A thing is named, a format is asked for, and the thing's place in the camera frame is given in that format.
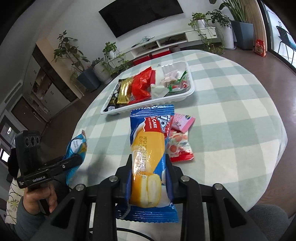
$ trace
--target dark gray planter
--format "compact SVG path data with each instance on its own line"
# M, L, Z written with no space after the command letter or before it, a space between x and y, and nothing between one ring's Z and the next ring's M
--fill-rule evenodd
M90 92L96 90L100 85L101 82L92 71L91 68L86 69L83 71L78 77L77 80L84 85Z
M241 23L231 21L235 36L237 38L237 46L243 50L253 50L254 48L254 27L251 23Z

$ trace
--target hand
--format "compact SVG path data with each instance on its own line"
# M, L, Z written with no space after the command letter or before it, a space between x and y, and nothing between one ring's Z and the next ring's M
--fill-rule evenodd
M41 199L47 199L49 212L52 213L57 207L57 195L52 184L49 187L40 187L31 191L26 188L23 198L24 208L30 214L38 214L40 208L37 201Z

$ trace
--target brown door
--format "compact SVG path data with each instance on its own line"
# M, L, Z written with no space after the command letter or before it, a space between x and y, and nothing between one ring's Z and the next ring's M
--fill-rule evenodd
M21 98L12 109L12 114L30 131L39 131L42 133L46 126L45 120Z

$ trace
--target person's arm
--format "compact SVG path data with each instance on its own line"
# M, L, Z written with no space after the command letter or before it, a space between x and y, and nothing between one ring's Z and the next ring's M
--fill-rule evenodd
M49 211L52 213L57 206L57 195L52 184L33 191L25 189L17 209L17 223L14 226L16 234L23 241L29 241L45 220L37 202L40 199L48 199Z

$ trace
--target table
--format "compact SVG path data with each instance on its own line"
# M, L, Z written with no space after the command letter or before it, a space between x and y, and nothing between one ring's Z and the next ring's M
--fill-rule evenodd
M175 112L196 120L189 131L194 160L174 165L198 183L211 186L222 183L248 211L265 192L285 150L285 128L272 99L253 74L231 60L201 50L181 51L137 65L120 74L97 96L73 134L75 137L85 130L88 149L71 185L98 184L127 161L129 113L100 115L118 79L137 74L150 65L176 61L188 62L195 92L173 103ZM179 223L118 221L118 226L143 232L155 240L180 237ZM122 240L141 240L133 234L118 232L118 235Z

